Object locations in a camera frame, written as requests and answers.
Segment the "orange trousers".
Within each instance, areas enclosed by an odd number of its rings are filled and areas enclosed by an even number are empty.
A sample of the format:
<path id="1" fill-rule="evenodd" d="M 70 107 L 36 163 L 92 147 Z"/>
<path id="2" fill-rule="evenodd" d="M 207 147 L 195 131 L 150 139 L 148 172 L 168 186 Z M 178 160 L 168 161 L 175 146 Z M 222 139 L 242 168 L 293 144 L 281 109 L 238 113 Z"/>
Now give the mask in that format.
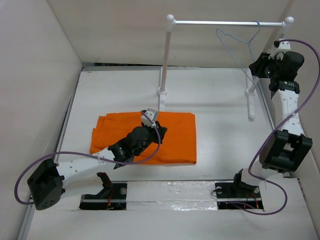
<path id="1" fill-rule="evenodd" d="M 141 113 L 108 113 L 98 118 L 92 130 L 89 152 L 93 155 L 126 137 L 141 125 Z M 196 116 L 190 112 L 161 111 L 157 120 L 167 128 L 159 151 L 145 165 L 180 165 L 197 163 Z"/>

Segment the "blue wire hanger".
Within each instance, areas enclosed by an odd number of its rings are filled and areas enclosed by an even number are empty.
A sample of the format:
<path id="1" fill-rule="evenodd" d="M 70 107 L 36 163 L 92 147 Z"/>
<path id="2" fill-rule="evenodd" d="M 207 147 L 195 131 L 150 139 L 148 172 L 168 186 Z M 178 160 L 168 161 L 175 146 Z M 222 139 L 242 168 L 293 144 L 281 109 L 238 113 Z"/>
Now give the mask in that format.
<path id="1" fill-rule="evenodd" d="M 252 41 L 261 31 L 261 23 L 257 20 L 254 21 L 257 23 L 258 30 L 249 40 L 243 40 L 235 35 L 231 35 L 220 28 L 215 30 L 215 35 L 219 39 L 220 43 L 224 49 L 228 52 L 230 57 L 236 63 L 236 65 L 241 69 L 244 75 L 253 83 L 253 78 L 248 75 L 247 70 L 245 70 L 242 60 L 245 60 L 250 56 L 251 60 L 254 62 L 257 58 L 252 50 L 251 44 Z"/>

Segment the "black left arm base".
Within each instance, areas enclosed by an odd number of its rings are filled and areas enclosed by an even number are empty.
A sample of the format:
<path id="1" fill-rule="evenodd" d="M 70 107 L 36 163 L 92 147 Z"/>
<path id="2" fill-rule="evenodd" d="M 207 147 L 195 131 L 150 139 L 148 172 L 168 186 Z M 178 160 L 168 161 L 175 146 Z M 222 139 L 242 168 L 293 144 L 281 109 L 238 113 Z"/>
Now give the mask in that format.
<path id="1" fill-rule="evenodd" d="M 105 172 L 96 174 L 102 181 L 102 190 L 97 194 L 81 196 L 79 208 L 87 211 L 124 211 L 127 209 L 127 182 L 111 182 Z"/>

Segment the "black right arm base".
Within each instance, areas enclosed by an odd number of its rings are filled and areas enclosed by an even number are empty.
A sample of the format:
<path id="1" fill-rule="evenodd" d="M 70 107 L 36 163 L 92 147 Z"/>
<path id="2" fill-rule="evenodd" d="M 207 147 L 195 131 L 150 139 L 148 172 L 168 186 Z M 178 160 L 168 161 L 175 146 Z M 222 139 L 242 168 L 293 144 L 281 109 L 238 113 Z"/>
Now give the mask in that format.
<path id="1" fill-rule="evenodd" d="M 263 210 L 261 194 L 257 186 L 242 182 L 242 169 L 233 180 L 216 181 L 211 196 L 216 198 L 218 210 Z"/>

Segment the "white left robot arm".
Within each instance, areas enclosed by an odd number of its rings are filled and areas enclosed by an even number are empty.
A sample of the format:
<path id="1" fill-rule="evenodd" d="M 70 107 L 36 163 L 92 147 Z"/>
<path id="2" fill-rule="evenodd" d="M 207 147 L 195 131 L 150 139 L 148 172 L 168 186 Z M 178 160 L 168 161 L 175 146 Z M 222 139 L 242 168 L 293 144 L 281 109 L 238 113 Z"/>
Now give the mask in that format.
<path id="1" fill-rule="evenodd" d="M 94 186 L 94 192 L 100 198 L 107 198 L 112 192 L 112 183 L 106 174 L 107 161 L 118 169 L 135 164 L 151 144 L 160 146 L 167 127 L 158 121 L 154 126 L 142 124 L 135 127 L 126 137 L 109 147 L 73 161 L 55 163 L 52 158 L 43 160 L 27 180 L 35 208 L 38 211 L 54 206 L 61 198 L 67 197 L 67 187 L 80 179 L 97 174 L 102 181 Z"/>

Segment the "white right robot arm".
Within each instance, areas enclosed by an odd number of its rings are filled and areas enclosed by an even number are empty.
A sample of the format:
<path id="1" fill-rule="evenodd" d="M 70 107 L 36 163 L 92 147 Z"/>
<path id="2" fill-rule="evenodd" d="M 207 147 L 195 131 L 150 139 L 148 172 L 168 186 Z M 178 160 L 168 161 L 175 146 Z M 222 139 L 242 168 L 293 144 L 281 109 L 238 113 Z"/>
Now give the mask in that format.
<path id="1" fill-rule="evenodd" d="M 294 51 L 281 53 L 280 58 L 271 58 L 263 52 L 249 66 L 254 77 L 270 80 L 268 89 L 278 127 L 259 155 L 259 162 L 264 169 L 279 173 L 294 172 L 313 145 L 312 139 L 305 136 L 296 113 L 300 87 L 295 78 L 304 60 L 303 55 Z"/>

